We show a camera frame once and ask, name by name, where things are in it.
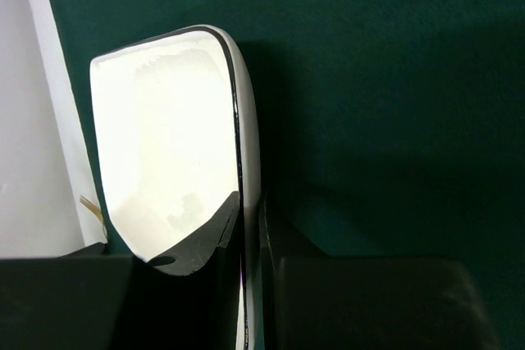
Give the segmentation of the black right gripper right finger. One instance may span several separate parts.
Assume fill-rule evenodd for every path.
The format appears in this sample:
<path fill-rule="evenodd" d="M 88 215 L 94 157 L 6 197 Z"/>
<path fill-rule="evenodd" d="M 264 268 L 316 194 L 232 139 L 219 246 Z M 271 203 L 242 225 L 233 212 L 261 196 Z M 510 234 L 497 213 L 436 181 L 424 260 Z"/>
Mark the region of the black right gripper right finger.
<path fill-rule="evenodd" d="M 268 349 L 498 349 L 478 287 L 443 257 L 332 257 L 264 199 Z"/>

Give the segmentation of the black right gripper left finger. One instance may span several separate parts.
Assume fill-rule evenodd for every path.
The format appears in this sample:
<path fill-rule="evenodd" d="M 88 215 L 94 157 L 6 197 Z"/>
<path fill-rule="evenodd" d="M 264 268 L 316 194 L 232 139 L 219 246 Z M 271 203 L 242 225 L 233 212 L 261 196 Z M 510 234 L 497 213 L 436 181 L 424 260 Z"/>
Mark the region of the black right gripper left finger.
<path fill-rule="evenodd" d="M 240 196 L 151 261 L 104 245 L 1 263 L 4 349 L 232 349 Z"/>

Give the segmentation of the gold fork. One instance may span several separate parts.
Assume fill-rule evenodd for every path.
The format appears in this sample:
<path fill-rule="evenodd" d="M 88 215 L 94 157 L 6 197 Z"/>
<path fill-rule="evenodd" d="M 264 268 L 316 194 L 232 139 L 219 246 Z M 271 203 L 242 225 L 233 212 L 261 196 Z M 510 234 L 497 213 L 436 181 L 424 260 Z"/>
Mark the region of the gold fork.
<path fill-rule="evenodd" d="M 100 207 L 80 195 L 79 204 L 85 209 L 80 215 L 80 228 L 86 244 L 108 240 L 106 222 Z"/>

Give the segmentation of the white rectangular plate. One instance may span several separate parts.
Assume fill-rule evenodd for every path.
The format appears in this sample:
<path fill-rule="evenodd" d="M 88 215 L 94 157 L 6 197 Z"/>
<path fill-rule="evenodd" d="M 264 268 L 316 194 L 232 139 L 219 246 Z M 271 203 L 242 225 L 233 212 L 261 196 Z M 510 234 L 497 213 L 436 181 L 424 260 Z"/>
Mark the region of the white rectangular plate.
<path fill-rule="evenodd" d="M 89 82 L 107 216 L 138 262 L 132 343 L 253 348 L 259 137 L 235 40 L 192 25 L 95 57 Z"/>

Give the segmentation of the dark green cloth napkin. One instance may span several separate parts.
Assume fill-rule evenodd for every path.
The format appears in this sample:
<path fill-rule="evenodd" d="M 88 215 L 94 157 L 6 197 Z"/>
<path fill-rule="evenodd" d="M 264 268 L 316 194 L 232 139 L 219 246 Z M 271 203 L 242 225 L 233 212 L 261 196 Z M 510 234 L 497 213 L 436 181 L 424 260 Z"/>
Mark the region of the dark green cloth napkin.
<path fill-rule="evenodd" d="M 189 25 L 238 43 L 262 186 L 332 255 L 441 254 L 524 346 L 524 0 L 50 0 L 89 158 L 89 63 Z"/>

